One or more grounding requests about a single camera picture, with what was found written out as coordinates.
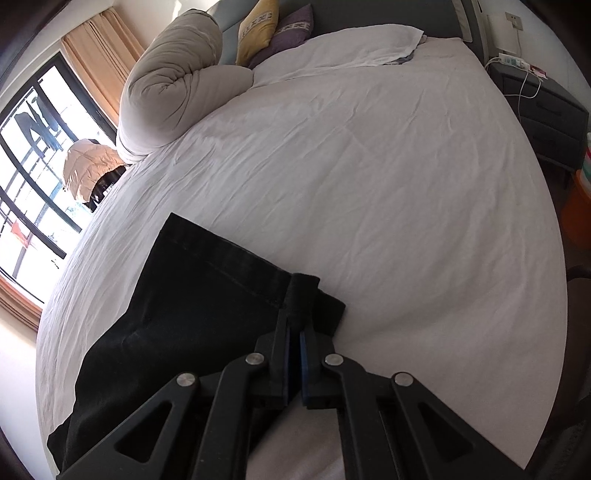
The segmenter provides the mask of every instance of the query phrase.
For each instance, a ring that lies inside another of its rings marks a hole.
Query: hanging clothes
[[[57,120],[55,118],[53,118],[53,115],[50,113],[49,108],[47,108],[47,105],[45,105],[45,103],[43,103],[43,101],[39,97],[34,98],[33,102],[37,102],[37,106],[39,107],[41,116],[43,117],[49,128],[54,132],[57,132],[60,129],[60,124],[57,123]]]
[[[45,123],[43,123],[43,120],[41,119],[41,116],[39,116],[39,114],[37,113],[37,110],[35,110],[31,104],[29,102],[27,102],[27,105],[29,106],[29,110],[31,111],[31,113],[33,114],[33,118],[35,119],[35,122],[37,122],[39,125],[41,125],[42,127],[44,127],[45,129],[47,129]],[[50,131],[47,132],[48,135],[48,139],[50,141],[50,144],[48,146],[50,146],[53,150],[55,150],[56,152],[58,150],[63,150],[63,148],[61,147],[60,143],[56,140],[56,138],[51,134]]]
[[[29,115],[26,112],[17,113],[14,116],[14,120],[17,123],[19,129],[21,130],[23,136],[25,137],[25,140],[29,142],[29,145],[31,146],[31,148],[33,148],[33,150],[39,158],[44,158],[45,154],[37,146],[37,142],[33,140],[31,132],[35,132],[36,134],[38,134],[43,139],[45,144],[48,147],[52,148],[52,150],[58,150],[57,148],[53,148],[53,146],[55,146],[55,138],[53,138],[51,132],[47,129],[45,125],[39,125],[37,122],[35,122],[31,115]]]

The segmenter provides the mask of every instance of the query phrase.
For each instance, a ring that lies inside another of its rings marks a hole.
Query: headboard
[[[223,32],[220,63],[234,64],[240,22],[257,0],[220,0],[208,13]],[[351,27],[387,23],[412,25],[429,37],[463,38],[482,63],[488,60],[478,0],[280,0],[279,17],[312,4],[313,37]]]

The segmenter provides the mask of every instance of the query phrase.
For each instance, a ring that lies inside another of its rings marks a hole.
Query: orange curtain
[[[3,275],[0,275],[0,306],[33,330],[37,331],[39,328],[41,308],[26,298]]]
[[[113,8],[76,27],[61,43],[82,83],[117,126],[123,86],[144,48]]]

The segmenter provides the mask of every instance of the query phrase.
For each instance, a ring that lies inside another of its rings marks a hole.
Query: wall outlet
[[[513,25],[513,28],[523,31],[523,23],[521,22],[521,17],[510,14],[509,12],[505,12],[505,15],[507,17],[507,20],[510,21]]]

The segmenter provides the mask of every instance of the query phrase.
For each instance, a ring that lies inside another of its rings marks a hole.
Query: orange bucket
[[[579,170],[574,176],[574,187],[560,212],[560,225],[578,248],[591,249],[591,197],[581,185],[581,174]]]

